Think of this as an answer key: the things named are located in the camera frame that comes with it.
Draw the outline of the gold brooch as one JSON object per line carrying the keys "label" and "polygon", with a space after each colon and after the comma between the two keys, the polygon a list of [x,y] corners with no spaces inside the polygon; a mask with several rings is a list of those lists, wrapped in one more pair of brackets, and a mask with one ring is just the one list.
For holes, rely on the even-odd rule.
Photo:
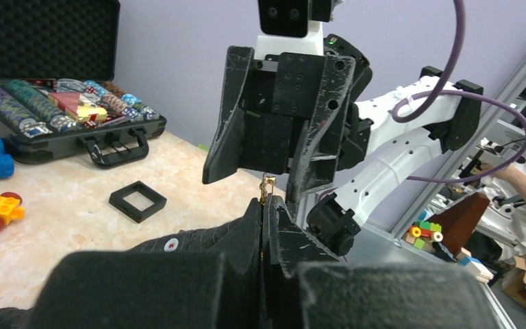
{"label": "gold brooch", "polygon": [[266,204],[266,200],[269,194],[274,193],[274,188],[276,185],[276,177],[272,175],[267,175],[264,173],[262,175],[262,180],[260,182],[259,188],[260,188],[260,204],[264,206]]}

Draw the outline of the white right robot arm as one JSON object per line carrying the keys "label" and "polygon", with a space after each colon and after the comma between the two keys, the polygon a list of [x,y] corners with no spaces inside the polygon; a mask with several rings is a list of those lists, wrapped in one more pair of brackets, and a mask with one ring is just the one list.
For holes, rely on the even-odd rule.
{"label": "white right robot arm", "polygon": [[285,204],[296,214],[308,194],[332,185],[335,173],[367,162],[353,179],[322,199],[307,216],[308,232],[332,254],[345,255],[379,203],[423,164],[459,149],[474,132],[480,96],[467,81],[445,82],[426,113],[400,123],[441,82],[441,71],[368,101],[357,97],[371,78],[368,60],[336,35],[261,35],[255,47],[227,51],[218,128],[202,181],[239,169],[288,174]]}

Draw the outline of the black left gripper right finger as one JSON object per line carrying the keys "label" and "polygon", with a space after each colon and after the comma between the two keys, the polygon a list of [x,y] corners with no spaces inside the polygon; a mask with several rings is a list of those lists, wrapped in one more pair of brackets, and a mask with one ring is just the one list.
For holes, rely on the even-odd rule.
{"label": "black left gripper right finger", "polygon": [[450,264],[345,263],[292,220],[262,209],[262,258],[274,328],[499,328],[478,281]]}

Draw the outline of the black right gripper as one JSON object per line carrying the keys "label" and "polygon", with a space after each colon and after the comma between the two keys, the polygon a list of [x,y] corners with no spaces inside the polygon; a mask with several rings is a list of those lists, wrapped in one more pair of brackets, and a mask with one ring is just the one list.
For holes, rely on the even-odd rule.
{"label": "black right gripper", "polygon": [[239,167],[283,174],[294,158],[286,203],[298,205],[333,184],[355,60],[298,53],[255,60],[253,54],[252,47],[227,50],[202,182],[222,180]]}

